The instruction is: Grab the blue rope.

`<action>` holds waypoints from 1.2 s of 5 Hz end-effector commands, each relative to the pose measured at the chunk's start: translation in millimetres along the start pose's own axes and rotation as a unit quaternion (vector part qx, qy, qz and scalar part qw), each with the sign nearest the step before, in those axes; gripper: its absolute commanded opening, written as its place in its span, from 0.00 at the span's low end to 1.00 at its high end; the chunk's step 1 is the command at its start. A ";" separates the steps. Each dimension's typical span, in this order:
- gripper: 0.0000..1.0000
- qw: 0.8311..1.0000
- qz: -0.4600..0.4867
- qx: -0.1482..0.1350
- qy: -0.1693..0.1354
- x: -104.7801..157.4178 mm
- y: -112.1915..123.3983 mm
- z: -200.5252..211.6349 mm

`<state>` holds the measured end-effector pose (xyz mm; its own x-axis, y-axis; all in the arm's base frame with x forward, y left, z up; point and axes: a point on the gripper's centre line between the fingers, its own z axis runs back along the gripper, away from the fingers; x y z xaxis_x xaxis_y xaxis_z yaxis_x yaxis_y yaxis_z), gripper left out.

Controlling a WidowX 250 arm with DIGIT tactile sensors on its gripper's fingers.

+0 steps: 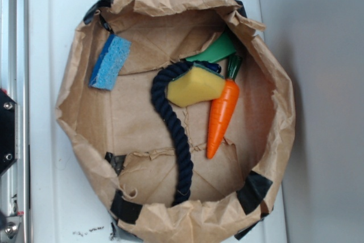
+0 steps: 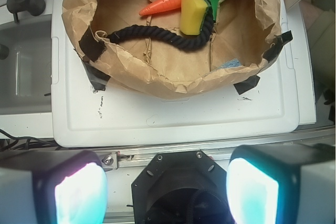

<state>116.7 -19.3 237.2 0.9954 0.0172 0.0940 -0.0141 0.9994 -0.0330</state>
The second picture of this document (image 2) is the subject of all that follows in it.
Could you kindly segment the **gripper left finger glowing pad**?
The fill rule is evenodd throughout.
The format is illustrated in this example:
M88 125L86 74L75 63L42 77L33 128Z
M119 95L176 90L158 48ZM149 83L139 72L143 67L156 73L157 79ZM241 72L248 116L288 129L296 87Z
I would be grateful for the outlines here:
M107 203L93 151L1 153L1 223L102 223Z

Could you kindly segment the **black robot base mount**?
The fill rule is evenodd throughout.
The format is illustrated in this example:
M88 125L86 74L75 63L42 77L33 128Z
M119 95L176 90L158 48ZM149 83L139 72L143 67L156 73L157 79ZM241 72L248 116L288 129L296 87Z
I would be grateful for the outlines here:
M201 150L156 154L131 184L135 223L234 223L226 175Z

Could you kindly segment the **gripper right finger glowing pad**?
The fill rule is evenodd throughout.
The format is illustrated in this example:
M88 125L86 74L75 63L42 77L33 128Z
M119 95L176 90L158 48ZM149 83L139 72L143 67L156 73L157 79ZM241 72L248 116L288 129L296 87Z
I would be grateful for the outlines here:
M335 223L335 146L241 145L226 192L236 223Z

